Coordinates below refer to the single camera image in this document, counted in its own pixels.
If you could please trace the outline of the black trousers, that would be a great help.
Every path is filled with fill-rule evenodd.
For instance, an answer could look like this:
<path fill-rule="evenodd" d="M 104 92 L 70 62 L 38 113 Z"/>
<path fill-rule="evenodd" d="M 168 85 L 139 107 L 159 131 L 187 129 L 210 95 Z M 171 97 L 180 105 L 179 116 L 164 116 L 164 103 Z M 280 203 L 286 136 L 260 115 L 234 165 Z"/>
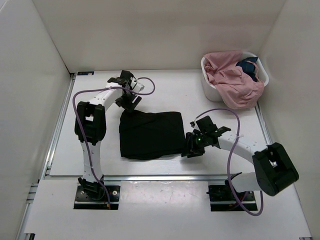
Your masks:
<path fill-rule="evenodd" d="M 119 123 L 120 154 L 131 160 L 154 160 L 181 154 L 185 132 L 180 112 L 124 111 Z"/>

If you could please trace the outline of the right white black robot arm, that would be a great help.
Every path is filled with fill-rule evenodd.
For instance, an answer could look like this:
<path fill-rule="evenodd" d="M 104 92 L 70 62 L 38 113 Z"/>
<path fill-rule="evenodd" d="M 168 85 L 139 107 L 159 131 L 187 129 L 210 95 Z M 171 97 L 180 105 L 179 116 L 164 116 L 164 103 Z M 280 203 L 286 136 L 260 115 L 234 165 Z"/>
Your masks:
<path fill-rule="evenodd" d="M 216 147 L 235 154 L 254 167 L 253 172 L 231 175 L 224 193 L 230 200 L 243 192 L 262 191 L 273 197 L 299 179 L 299 173 L 282 144 L 260 144 L 237 136 L 230 128 L 218 128 L 209 116 L 191 122 L 192 132 L 185 135 L 182 157 L 202 156 L 206 147 Z"/>

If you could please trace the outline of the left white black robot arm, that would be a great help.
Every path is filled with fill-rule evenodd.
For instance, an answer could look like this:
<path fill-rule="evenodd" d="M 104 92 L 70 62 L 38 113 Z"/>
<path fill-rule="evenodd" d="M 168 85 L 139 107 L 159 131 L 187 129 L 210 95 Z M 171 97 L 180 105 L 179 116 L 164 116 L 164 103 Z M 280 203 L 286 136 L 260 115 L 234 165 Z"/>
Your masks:
<path fill-rule="evenodd" d="M 110 78 L 104 88 L 81 90 L 74 94 L 74 132 L 83 152 L 83 175 L 78 179 L 83 191 L 95 201 L 110 202 L 110 194 L 103 182 L 101 143 L 107 133 L 106 111 L 112 104 L 133 111 L 141 101 L 144 85 L 127 70 Z"/>

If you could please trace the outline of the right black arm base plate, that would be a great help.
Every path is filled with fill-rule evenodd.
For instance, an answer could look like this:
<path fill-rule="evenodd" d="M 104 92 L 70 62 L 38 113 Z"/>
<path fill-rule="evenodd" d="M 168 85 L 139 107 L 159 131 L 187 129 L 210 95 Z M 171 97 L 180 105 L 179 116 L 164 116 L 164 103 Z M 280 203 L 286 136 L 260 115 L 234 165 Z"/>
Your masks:
<path fill-rule="evenodd" d="M 236 201 L 231 189 L 226 185 L 209 185 L 206 194 L 209 196 L 211 212 L 244 211 Z M 236 192 L 236 195 L 249 211 L 258 210 L 253 192 Z"/>

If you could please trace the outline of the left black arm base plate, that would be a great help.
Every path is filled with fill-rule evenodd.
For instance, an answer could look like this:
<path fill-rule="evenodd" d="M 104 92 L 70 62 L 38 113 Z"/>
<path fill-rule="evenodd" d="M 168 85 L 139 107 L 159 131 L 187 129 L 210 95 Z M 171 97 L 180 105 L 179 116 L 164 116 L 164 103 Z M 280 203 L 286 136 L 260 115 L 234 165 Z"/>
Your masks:
<path fill-rule="evenodd" d="M 84 183 L 77 186 L 73 208 L 75 210 L 118 210 L 121 186 L 107 185 L 105 189 L 98 183 Z"/>

